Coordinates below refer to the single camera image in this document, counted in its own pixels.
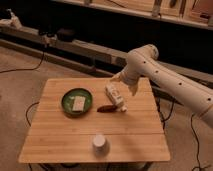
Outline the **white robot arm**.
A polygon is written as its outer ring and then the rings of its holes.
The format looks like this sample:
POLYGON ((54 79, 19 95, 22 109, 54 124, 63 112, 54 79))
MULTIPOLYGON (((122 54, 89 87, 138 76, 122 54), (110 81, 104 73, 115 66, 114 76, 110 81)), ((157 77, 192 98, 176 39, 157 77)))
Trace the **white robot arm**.
POLYGON ((213 129, 213 89, 158 64, 156 62, 158 56, 159 51, 153 44, 129 51, 126 66, 111 80, 122 81, 129 87, 132 95, 135 95, 140 76, 146 76, 213 129))

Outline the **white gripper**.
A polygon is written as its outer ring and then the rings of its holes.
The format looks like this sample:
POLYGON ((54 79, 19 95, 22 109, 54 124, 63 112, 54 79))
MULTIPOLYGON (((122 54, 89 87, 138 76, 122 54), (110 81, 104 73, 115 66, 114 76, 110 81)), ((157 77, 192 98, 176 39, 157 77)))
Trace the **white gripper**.
POLYGON ((123 70, 116 73, 111 79, 111 82, 120 82, 129 85, 128 89, 133 96, 136 95, 138 91, 138 81, 141 77, 141 72, 138 68, 131 65, 126 65, 123 70))

